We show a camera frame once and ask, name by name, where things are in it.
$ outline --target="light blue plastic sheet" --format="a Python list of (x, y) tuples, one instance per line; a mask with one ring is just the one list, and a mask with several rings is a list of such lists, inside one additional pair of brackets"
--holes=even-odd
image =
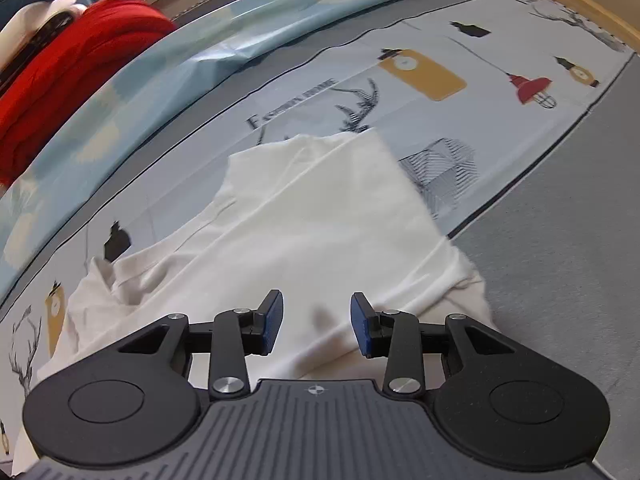
[(389, 0), (238, 0), (156, 43), (96, 92), (0, 198), (0, 298), (147, 137), (249, 60)]

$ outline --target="red garment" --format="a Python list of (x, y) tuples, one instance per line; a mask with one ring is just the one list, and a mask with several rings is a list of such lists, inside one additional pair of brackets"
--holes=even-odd
[(0, 97), (0, 184), (9, 187), (91, 95), (173, 30), (141, 0), (90, 6)]

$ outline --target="gray bed sheet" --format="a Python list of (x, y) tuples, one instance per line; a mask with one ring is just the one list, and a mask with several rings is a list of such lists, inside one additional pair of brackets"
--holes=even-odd
[[(21, 277), (0, 319), (54, 250), (172, 146), (248, 92), (319, 50), (402, 18), (467, 0), (398, 0), (321, 29), (255, 60), (177, 116), (118, 168)], [(640, 476), (638, 328), (633, 194), (640, 137), (634, 58), (601, 101), (530, 175), (456, 237), (488, 281), (498, 326), (587, 376), (606, 394), (612, 425), (598, 456), (619, 480)]]
[(589, 378), (611, 425), (597, 459), (640, 476), (640, 59), (565, 140), (455, 243), (498, 327)]

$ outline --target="gray ribbed panel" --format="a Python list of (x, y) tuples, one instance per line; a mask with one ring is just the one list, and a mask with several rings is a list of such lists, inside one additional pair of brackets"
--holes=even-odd
[[(311, 386), (325, 388), (322, 394)], [(249, 398), (214, 404), (180, 446), (145, 464), (86, 471), (41, 460), (24, 480), (602, 480), (590, 465), (528, 474), (452, 448), (423, 408), (371, 381), (263, 381)]]

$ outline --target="folded white garment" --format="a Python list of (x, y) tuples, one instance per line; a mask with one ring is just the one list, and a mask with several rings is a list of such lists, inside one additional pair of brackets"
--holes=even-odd
[(0, 70), (55, 14), (68, 10), (79, 16), (85, 9), (84, 5), (76, 4), (76, 0), (37, 2), (21, 8), (0, 30)]
[[(94, 259), (68, 301), (62, 334), (39, 380), (172, 312), (206, 322), (257, 308), (282, 291), (284, 319), (273, 352), (249, 356), (260, 378), (379, 379), (385, 361), (357, 351), (350, 298), (443, 323), (463, 312), (491, 325), (484, 283), (442, 236), (422, 199), (373, 130), (296, 136), (229, 158), (211, 204), (161, 242), (115, 263)], [(206, 387), (208, 356), (190, 381)], [(426, 356), (426, 379), (442, 370)], [(24, 430), (14, 474), (36, 456)]]

